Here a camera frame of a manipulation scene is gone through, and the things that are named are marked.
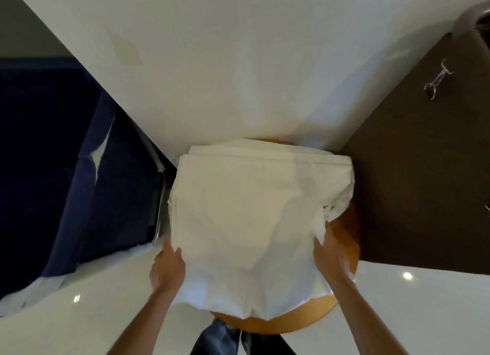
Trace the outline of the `person's right hand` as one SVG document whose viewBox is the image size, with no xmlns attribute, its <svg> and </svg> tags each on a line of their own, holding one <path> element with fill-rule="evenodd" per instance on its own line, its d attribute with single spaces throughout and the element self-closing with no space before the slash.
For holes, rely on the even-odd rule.
<svg viewBox="0 0 490 355">
<path fill-rule="evenodd" d="M 339 284 L 353 285 L 345 249 L 330 229 L 325 231 L 323 243 L 314 238 L 313 258 L 332 290 Z"/>
</svg>

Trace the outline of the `person's left hand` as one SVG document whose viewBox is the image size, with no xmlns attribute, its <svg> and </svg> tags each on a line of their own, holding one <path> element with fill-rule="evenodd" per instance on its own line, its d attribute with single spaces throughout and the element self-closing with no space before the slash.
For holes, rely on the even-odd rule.
<svg viewBox="0 0 490 355">
<path fill-rule="evenodd" d="M 158 267 L 158 254 L 154 258 L 153 265 L 150 270 L 150 284 L 153 291 L 158 292 L 172 292 L 176 294 L 185 279 L 186 276 L 186 265 L 185 268 L 177 267 Z"/>
</svg>

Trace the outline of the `white cloth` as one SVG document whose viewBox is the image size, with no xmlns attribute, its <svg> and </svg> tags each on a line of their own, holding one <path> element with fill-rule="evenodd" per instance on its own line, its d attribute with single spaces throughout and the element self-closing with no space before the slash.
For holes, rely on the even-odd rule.
<svg viewBox="0 0 490 355">
<path fill-rule="evenodd" d="M 347 210 L 354 184 L 345 155 L 249 139 L 192 146 L 168 201 L 186 264 L 174 304 L 270 320 L 332 296 L 314 238 Z"/>
</svg>

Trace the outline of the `person's right forearm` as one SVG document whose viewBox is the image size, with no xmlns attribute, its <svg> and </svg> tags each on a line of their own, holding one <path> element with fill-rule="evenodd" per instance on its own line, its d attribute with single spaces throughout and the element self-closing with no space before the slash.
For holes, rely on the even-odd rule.
<svg viewBox="0 0 490 355">
<path fill-rule="evenodd" d="M 328 278 L 360 355 L 386 355 L 391 348 L 391 336 L 386 326 L 356 285 L 345 276 Z"/>
</svg>

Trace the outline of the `person's left forearm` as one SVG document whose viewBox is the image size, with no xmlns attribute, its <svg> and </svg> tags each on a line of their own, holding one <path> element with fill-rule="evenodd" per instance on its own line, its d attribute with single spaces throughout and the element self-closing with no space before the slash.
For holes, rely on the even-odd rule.
<svg viewBox="0 0 490 355">
<path fill-rule="evenodd" d="M 180 286 L 159 286 L 106 355 L 152 355 L 168 309 Z"/>
</svg>

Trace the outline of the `round wooden table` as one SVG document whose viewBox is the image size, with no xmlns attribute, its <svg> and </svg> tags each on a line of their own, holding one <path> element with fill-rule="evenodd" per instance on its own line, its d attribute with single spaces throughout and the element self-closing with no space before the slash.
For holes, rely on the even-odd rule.
<svg viewBox="0 0 490 355">
<path fill-rule="evenodd" d="M 343 248 L 346 267 L 350 276 L 354 278 L 360 259 L 361 248 L 360 228 L 353 199 L 351 199 L 345 211 L 336 219 L 329 222 L 328 225 L 331 227 L 336 240 Z M 322 296 L 311 299 L 296 309 L 268 321 L 255 317 L 240 319 L 217 312 L 212 312 L 212 315 L 230 326 L 247 332 L 285 334 L 298 331 L 320 321 L 334 309 L 337 303 L 338 301 L 334 295 Z"/>
</svg>

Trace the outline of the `person's grey clothing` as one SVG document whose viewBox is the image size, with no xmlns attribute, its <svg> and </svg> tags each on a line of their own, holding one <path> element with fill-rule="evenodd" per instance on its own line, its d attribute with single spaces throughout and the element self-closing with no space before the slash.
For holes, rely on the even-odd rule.
<svg viewBox="0 0 490 355">
<path fill-rule="evenodd" d="M 215 318 L 202 331 L 190 355 L 297 355 L 281 335 L 264 335 L 242 331 Z"/>
</svg>

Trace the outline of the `dark brown board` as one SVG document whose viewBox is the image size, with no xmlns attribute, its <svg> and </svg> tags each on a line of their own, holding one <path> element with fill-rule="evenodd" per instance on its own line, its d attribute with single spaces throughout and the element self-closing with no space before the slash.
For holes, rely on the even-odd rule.
<svg viewBox="0 0 490 355">
<path fill-rule="evenodd" d="M 490 276 L 490 34 L 447 34 L 341 149 L 361 260 Z M 446 76 L 430 101 L 423 91 Z"/>
</svg>

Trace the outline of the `navy blue fabric cover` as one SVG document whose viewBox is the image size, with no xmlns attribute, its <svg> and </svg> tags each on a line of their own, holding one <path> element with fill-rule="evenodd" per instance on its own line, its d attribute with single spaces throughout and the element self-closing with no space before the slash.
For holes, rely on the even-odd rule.
<svg viewBox="0 0 490 355">
<path fill-rule="evenodd" d="M 74 58 L 0 59 L 0 299 L 154 240 L 161 175 Z"/>
</svg>

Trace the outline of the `grey rounded fixture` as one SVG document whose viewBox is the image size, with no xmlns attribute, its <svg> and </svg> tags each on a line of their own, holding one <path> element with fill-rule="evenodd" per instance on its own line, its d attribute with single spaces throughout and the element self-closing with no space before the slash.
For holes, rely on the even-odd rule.
<svg viewBox="0 0 490 355">
<path fill-rule="evenodd" d="M 478 3 L 463 11 L 454 21 L 452 37 L 456 38 L 490 18 L 490 0 Z"/>
</svg>

